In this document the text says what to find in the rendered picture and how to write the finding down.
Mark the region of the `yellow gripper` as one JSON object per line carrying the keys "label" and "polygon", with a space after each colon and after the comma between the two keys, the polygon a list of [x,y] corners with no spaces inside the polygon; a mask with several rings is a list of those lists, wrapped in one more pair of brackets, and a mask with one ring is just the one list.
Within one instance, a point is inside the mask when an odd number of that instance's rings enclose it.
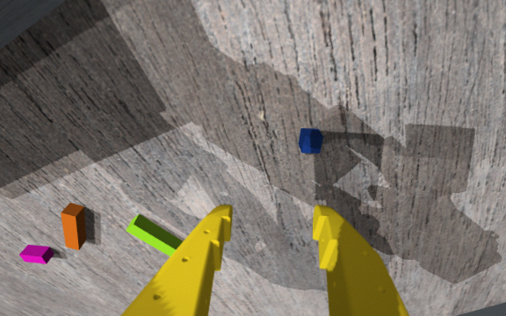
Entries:
{"label": "yellow gripper", "polygon": [[[121,316],[208,316],[232,218],[232,205],[210,211]],[[329,316],[409,316],[380,255],[338,212],[315,206],[313,239],[327,273]]]}

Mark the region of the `orange rectangular block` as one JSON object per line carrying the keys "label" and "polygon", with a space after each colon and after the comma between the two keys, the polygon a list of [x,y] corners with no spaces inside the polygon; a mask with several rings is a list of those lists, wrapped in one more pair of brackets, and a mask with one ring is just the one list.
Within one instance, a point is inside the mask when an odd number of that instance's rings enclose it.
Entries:
{"label": "orange rectangular block", "polygon": [[86,241],[84,206],[69,203],[61,220],[66,247],[79,250]]}

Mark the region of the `lime green rod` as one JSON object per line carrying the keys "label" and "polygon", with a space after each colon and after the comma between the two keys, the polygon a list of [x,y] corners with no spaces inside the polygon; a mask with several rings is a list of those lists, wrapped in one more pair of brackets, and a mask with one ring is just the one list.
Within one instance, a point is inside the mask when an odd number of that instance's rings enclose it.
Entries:
{"label": "lime green rod", "polygon": [[169,256],[183,242],[140,214],[132,219],[126,231]]}

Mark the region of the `blue cube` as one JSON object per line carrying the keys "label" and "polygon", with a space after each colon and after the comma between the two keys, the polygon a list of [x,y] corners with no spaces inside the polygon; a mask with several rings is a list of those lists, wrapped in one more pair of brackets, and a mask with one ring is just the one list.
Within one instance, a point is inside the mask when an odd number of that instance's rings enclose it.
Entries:
{"label": "blue cube", "polygon": [[319,129],[301,128],[299,147],[301,153],[319,154],[323,136]]}

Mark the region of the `magenta cube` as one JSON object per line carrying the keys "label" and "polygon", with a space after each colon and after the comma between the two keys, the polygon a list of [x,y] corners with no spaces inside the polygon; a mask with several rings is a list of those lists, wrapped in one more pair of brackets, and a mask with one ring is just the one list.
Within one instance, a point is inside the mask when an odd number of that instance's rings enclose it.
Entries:
{"label": "magenta cube", "polygon": [[19,254],[25,262],[45,263],[54,255],[50,247],[27,245]]}

